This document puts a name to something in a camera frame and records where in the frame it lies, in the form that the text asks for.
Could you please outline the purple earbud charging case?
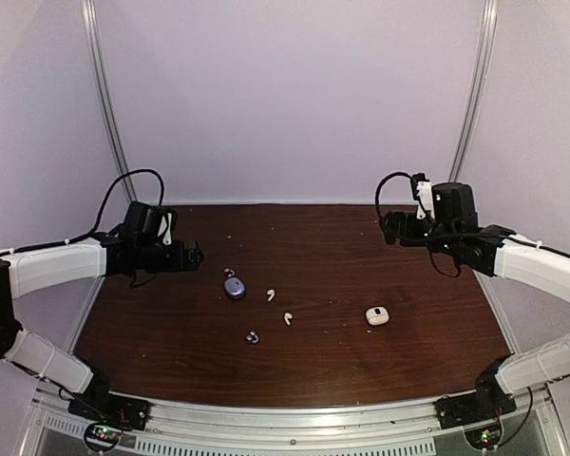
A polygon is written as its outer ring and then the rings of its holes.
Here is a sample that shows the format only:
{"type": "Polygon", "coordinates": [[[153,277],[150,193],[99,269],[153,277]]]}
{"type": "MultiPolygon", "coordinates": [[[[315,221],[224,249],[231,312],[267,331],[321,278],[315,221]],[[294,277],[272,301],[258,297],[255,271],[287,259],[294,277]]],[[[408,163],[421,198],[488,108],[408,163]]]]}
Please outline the purple earbud charging case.
{"type": "Polygon", "coordinates": [[[224,281],[224,291],[233,300],[241,300],[246,296],[246,286],[236,276],[231,276],[224,281]]]}

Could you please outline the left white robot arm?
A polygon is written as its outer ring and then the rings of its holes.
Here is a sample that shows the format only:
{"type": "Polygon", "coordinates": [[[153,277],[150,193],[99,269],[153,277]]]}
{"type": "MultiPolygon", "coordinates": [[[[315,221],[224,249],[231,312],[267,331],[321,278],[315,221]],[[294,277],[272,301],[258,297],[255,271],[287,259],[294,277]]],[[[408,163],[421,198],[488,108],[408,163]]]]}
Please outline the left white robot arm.
{"type": "Polygon", "coordinates": [[[15,318],[14,300],[53,286],[88,278],[137,272],[194,272],[204,260],[199,244],[173,237],[176,211],[138,201],[130,203],[123,223],[108,233],[53,246],[0,251],[0,359],[18,365],[64,390],[81,394],[82,408],[98,422],[111,420],[118,403],[97,385],[98,374],[15,318]]]}

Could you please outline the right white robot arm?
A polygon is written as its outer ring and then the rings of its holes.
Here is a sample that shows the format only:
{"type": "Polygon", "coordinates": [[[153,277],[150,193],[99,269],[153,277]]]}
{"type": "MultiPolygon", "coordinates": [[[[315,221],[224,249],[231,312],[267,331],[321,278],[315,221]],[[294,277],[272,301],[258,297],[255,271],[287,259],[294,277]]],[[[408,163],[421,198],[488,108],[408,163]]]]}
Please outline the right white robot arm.
{"type": "MultiPolygon", "coordinates": [[[[489,277],[513,280],[570,304],[570,254],[530,240],[500,225],[482,227],[470,185],[433,183],[409,177],[417,208],[376,213],[385,242],[422,247],[450,257],[457,270],[468,267],[489,277]]],[[[570,333],[495,362],[477,380],[468,398],[474,418],[489,418],[504,396],[570,376],[570,333]]]]}

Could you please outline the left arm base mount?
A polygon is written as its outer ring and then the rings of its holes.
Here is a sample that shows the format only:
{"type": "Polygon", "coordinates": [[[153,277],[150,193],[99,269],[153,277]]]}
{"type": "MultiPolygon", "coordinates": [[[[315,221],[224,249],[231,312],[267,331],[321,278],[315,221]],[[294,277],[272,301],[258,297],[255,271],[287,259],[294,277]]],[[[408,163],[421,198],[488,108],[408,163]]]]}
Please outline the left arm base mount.
{"type": "Polygon", "coordinates": [[[113,393],[109,380],[96,373],[86,390],[74,393],[67,407],[70,414],[108,423],[122,430],[145,430],[150,403],[113,393]]]}

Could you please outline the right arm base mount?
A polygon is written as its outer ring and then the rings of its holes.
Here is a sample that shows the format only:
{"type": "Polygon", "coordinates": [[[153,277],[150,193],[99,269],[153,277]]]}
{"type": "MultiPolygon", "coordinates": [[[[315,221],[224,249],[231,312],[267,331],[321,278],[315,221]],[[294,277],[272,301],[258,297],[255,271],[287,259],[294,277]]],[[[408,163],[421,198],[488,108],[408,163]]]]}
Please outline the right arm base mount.
{"type": "Polygon", "coordinates": [[[517,410],[515,400],[503,392],[493,375],[479,377],[472,392],[443,396],[434,403],[434,408],[441,429],[497,420],[517,410]]]}

